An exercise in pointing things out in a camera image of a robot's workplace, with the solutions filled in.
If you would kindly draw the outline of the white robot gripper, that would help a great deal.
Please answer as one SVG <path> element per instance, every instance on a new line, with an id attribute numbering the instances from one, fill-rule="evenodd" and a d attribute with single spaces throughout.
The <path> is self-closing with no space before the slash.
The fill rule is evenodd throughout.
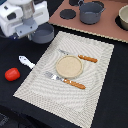
<path id="1" fill-rule="evenodd" d="M 47 2 L 6 0 L 0 5 L 0 28 L 6 37 L 22 38 L 31 35 L 49 20 Z"/>

